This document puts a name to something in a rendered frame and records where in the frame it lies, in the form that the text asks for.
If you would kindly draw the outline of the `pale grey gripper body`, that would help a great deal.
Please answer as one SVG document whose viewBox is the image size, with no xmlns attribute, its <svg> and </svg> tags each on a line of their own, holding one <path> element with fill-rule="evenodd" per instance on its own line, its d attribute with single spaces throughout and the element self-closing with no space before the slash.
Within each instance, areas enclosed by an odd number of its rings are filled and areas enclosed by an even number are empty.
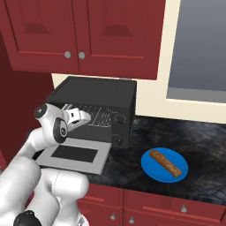
<svg viewBox="0 0 226 226">
<path fill-rule="evenodd" d="M 83 110 L 68 110 L 68 131 L 72 131 L 91 121 L 91 116 Z"/>
</svg>

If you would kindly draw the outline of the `tall red cupboard side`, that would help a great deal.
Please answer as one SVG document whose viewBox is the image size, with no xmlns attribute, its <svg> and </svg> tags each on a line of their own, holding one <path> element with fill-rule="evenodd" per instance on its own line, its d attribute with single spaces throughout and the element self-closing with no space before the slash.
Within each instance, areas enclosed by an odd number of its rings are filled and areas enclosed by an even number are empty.
<svg viewBox="0 0 226 226">
<path fill-rule="evenodd" d="M 39 125 L 34 109 L 53 89 L 50 73 L 11 68 L 0 33 L 0 153 L 6 163 L 19 151 L 27 132 Z"/>
</svg>

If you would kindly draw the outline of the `brown baguette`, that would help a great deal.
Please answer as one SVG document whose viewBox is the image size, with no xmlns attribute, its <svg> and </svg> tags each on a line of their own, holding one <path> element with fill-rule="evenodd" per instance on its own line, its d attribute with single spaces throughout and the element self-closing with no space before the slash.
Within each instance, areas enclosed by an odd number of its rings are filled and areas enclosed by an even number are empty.
<svg viewBox="0 0 226 226">
<path fill-rule="evenodd" d="M 162 165 L 173 177 L 179 177 L 182 171 L 158 150 L 151 150 L 149 155 Z"/>
</svg>

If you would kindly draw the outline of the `black toaster oven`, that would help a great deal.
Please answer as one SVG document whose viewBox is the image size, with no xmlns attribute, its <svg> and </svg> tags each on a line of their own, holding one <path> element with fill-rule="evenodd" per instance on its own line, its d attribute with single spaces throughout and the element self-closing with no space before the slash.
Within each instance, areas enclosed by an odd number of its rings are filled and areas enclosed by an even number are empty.
<svg viewBox="0 0 226 226">
<path fill-rule="evenodd" d="M 128 148 L 135 116 L 137 82 L 125 79 L 97 79 L 69 76 L 45 102 L 62 109 L 65 104 L 91 105 L 111 110 L 111 127 L 82 125 L 71 131 L 69 138 L 110 143 L 115 148 Z M 124 124 L 115 121 L 116 115 L 125 118 Z M 119 146 L 116 137 L 124 139 Z"/>
</svg>

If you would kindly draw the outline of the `grey framed window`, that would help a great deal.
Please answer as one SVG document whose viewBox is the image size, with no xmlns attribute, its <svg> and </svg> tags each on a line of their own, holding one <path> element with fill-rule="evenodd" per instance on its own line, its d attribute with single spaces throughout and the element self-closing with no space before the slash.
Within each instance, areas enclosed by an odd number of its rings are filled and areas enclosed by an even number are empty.
<svg viewBox="0 0 226 226">
<path fill-rule="evenodd" d="M 226 0 L 181 0 L 167 97 L 226 103 Z"/>
</svg>

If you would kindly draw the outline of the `red base cupboard door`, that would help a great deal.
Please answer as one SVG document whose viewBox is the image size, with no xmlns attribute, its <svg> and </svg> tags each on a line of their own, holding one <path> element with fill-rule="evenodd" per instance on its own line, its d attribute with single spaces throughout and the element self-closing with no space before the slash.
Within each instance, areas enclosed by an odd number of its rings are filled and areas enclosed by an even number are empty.
<svg viewBox="0 0 226 226">
<path fill-rule="evenodd" d="M 134 224 L 130 224 L 130 218 L 134 218 Z M 213 223 L 179 220 L 162 215 L 145 214 L 127 208 L 124 209 L 124 226 L 220 226 Z"/>
<path fill-rule="evenodd" d="M 90 226 L 123 226 L 123 209 L 121 207 L 110 207 L 94 203 L 80 201 L 79 210 Z M 111 220 L 112 213 L 115 213 L 116 220 Z"/>
</svg>

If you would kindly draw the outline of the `red wall cupboard door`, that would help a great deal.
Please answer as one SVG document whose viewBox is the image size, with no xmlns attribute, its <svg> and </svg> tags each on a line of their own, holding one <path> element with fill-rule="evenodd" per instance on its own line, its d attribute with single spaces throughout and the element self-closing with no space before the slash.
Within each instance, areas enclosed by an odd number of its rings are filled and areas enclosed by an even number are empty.
<svg viewBox="0 0 226 226">
<path fill-rule="evenodd" d="M 14 70 L 79 71 L 72 0 L 0 0 L 0 29 Z"/>
<path fill-rule="evenodd" d="M 156 79 L 166 0 L 72 0 L 79 72 Z"/>
</svg>

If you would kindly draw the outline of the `grey toaster oven door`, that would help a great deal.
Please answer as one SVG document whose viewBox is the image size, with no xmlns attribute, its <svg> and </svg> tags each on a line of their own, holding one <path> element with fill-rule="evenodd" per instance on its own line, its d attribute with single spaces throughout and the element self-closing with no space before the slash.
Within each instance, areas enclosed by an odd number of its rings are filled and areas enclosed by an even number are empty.
<svg viewBox="0 0 226 226">
<path fill-rule="evenodd" d="M 46 148 L 36 159 L 41 166 L 101 175 L 111 144 L 68 138 L 64 144 Z"/>
</svg>

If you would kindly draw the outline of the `blue round plate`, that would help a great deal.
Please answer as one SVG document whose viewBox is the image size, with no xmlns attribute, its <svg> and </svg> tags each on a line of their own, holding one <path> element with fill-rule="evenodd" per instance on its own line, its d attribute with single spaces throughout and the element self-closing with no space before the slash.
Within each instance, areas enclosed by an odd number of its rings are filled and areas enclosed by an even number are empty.
<svg viewBox="0 0 226 226">
<path fill-rule="evenodd" d="M 176 183 L 186 177 L 188 173 L 188 164 L 186 159 L 181 154 L 166 147 L 154 147 L 154 150 L 159 151 L 169 161 L 171 161 L 181 171 L 181 175 L 174 177 L 150 155 L 150 150 L 147 150 L 142 155 L 140 164 L 143 171 L 148 176 L 162 183 Z"/>
</svg>

